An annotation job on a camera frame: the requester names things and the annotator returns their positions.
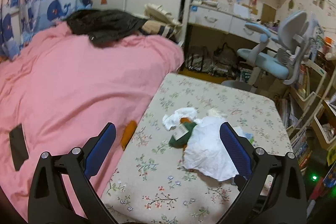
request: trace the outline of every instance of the drawer handle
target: drawer handle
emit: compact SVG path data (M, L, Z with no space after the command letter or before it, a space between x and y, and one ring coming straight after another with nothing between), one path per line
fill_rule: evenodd
M252 30L248 30L245 27L243 29L248 35L253 35L254 34L254 31L252 31Z
M206 21L210 22L210 23L215 23L218 19L214 18L214 17L204 17Z

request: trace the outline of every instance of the label tag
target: label tag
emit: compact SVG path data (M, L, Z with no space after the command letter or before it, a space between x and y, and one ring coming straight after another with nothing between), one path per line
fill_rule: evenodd
M189 130L187 130L187 128L184 126L184 124L181 123L175 128L175 132L173 133L173 136L174 136L175 140L178 140L178 139L182 138L188 132L189 132Z

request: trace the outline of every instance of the metal bolt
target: metal bolt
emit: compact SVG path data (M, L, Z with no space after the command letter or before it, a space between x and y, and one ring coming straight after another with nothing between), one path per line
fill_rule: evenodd
M77 154L79 154L81 152L81 149L79 148L79 147L75 147L73 150L72 150L72 153L74 154L74 155L77 155Z
M49 156L49 153L48 152L43 152L42 155L41 155L41 158L42 159L45 159Z
M263 150L262 148L258 147L255 152L258 154L258 155L263 155L265 154L265 150Z
M289 152L287 154L287 156L290 158L290 159L294 159L295 158L295 154L293 152Z

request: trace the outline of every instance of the desk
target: desk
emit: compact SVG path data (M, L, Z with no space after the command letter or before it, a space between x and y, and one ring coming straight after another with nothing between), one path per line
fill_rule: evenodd
M225 33L231 33L251 40L255 43L259 43L260 33L247 29L245 27L246 22L252 21L214 7L209 7L206 5L193 5L190 8L187 34L185 39L185 50L187 51L189 48L192 26L206 27ZM278 37L274 31L270 30L270 32L272 33L272 37ZM280 48L280 45L271 40L268 43L267 48L277 52Z
M215 224L237 197L239 192L230 182L219 183L184 169L182 149L168 145L172 132L164 128L162 117L187 106L196 108L199 118L211 108L226 113L232 126L253 133L253 145L268 153L285 155L292 151L270 99L170 73L143 115L101 197L119 223L135 219L143 223Z

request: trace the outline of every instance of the pink blanket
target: pink blanket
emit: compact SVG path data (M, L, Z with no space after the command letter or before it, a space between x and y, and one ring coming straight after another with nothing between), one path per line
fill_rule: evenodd
M125 126L140 121L166 74L182 62L181 49L160 36L130 36L100 49L62 23L36 34L15 62L1 63L0 185L18 212L27 219L31 179L43 151L68 153L113 122L116 141L90 180L101 196L121 157ZM8 133L19 123L29 159L15 172Z

